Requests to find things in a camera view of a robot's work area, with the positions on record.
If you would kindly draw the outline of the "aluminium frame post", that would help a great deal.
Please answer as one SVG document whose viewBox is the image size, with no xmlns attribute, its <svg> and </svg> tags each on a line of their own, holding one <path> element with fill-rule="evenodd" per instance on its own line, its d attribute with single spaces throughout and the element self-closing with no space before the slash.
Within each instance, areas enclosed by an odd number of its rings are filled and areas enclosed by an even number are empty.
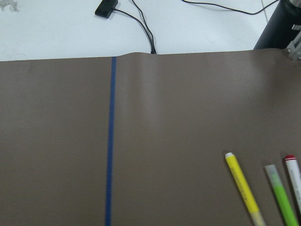
<svg viewBox="0 0 301 226">
<path fill-rule="evenodd" d="M 293 61 L 301 60 L 301 26 L 294 24 L 294 31 L 298 31 L 297 36 L 287 46 L 288 57 Z"/>
</svg>

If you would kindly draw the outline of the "red white marker pen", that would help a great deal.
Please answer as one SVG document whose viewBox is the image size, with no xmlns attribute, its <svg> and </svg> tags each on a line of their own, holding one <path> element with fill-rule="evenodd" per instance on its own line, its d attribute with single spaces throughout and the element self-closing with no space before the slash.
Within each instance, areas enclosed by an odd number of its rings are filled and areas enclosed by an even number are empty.
<svg viewBox="0 0 301 226">
<path fill-rule="evenodd" d="M 298 205 L 299 212 L 301 211 L 301 171 L 294 155 L 285 157 L 285 164 L 293 187 L 294 195 Z"/>
</svg>

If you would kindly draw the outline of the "small black usb device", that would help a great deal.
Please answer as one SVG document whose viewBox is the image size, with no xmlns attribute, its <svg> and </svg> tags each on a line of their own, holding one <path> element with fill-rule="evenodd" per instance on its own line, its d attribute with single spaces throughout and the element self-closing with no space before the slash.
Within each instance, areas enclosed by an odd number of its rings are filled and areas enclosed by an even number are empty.
<svg viewBox="0 0 301 226">
<path fill-rule="evenodd" d="M 117 4 L 118 0 L 102 0 L 95 10 L 95 15 L 103 18 L 109 18 Z"/>
</svg>

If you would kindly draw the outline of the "yellow highlighter pen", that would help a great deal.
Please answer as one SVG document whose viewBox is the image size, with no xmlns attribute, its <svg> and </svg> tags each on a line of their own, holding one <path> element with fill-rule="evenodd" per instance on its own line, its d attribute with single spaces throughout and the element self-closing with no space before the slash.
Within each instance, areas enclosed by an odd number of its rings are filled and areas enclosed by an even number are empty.
<svg viewBox="0 0 301 226">
<path fill-rule="evenodd" d="M 243 174 L 243 171 L 238 163 L 236 156 L 231 152 L 226 153 L 225 160 L 238 187 L 239 193 L 246 206 L 246 209 L 250 214 L 253 224 L 255 226 L 266 226 L 267 224 L 263 219 L 258 204 L 254 198 L 254 195 Z"/>
</svg>

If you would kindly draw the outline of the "green highlighter pen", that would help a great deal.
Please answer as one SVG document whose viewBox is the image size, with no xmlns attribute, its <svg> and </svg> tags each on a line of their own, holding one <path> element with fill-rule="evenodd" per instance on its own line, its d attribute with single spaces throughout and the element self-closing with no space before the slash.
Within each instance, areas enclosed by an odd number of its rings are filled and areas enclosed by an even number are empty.
<svg viewBox="0 0 301 226">
<path fill-rule="evenodd" d="M 299 223 L 293 212 L 292 206 L 289 202 L 282 180 L 278 174 L 278 170 L 274 164 L 264 167 L 268 175 L 270 185 L 274 192 L 276 201 L 278 203 L 280 212 L 286 226 L 298 226 Z"/>
</svg>

